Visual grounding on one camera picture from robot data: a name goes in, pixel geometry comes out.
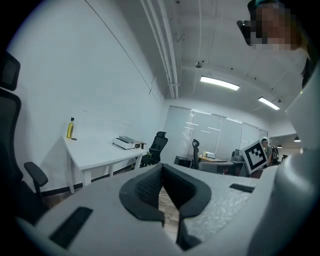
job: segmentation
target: white table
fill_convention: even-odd
[[[87,186],[91,183],[91,171],[93,168],[105,166],[104,175],[109,174],[111,177],[114,173],[114,164],[137,158],[134,169],[138,169],[142,156],[147,154],[147,151],[141,148],[123,149],[113,145],[111,138],[88,137],[72,140],[63,137],[63,140],[67,149],[66,180],[72,194],[75,189],[71,160],[75,167],[82,172],[83,186]]]

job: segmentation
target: glass partition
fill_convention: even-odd
[[[176,156],[193,159],[193,139],[199,154],[215,153],[216,159],[230,160],[235,149],[243,149],[268,133],[255,126],[195,109],[170,106],[164,125],[168,143],[161,153],[163,163],[173,164]]]
[[[259,129],[252,125],[242,124],[242,136],[240,149],[243,149],[259,139]]]
[[[230,160],[234,150],[240,149],[242,123],[228,117],[221,118],[221,131],[215,157]]]

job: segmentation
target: wooden floor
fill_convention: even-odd
[[[49,208],[52,208],[69,196],[71,196],[70,192],[44,196],[43,201]],[[164,230],[168,234],[172,242],[175,243],[178,233],[179,211],[172,204],[164,188],[162,188],[159,194],[159,210],[164,212]]]

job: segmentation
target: white wall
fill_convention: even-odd
[[[300,148],[294,147],[294,148],[278,148],[279,151],[279,161],[281,162],[283,155],[291,156],[300,154]]]
[[[219,104],[215,104],[214,102],[200,101],[190,98],[179,98],[178,100],[166,99],[164,101],[164,107],[161,114],[163,127],[165,125],[169,106],[187,109],[197,109],[224,117],[241,120],[244,123],[258,127],[259,129],[264,130],[266,132],[268,132],[270,129],[270,123],[268,120],[265,120],[252,113],[244,112],[236,108],[230,108]]]
[[[277,137],[289,134],[295,134],[296,130],[287,118],[286,113],[283,111],[279,113],[270,124],[270,137]]]
[[[31,187],[23,163],[33,161],[46,173],[42,191],[67,186],[62,136],[71,117],[75,137],[127,135],[148,145],[162,125],[166,76],[140,1],[89,3],[112,33],[84,0],[52,0],[38,6],[8,47],[21,63],[14,92],[22,101],[16,159]],[[143,38],[135,34],[138,29]],[[93,173],[96,178],[103,172]],[[79,171],[73,175],[75,184],[82,182]]]

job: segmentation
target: office chair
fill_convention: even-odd
[[[151,155],[144,155],[141,159],[141,167],[146,167],[147,165],[155,165],[160,162],[160,154],[164,149],[165,145],[168,143],[166,138],[166,132],[158,131],[154,137],[153,143],[149,148]]]
[[[9,53],[3,58],[1,87],[14,91],[17,86],[17,80],[20,70],[20,63]],[[14,64],[8,71],[5,69],[6,63]],[[10,77],[14,72],[12,83],[6,82],[6,77]],[[1,156],[1,181],[9,191],[10,200],[14,205],[14,214],[34,224],[40,216],[47,210],[47,206],[41,201],[40,187],[48,182],[44,172],[33,162],[26,162],[24,167],[33,180],[36,194],[22,181],[23,174],[20,171],[14,149],[14,139],[16,124],[21,109],[21,101],[18,96],[0,89],[0,156]]]

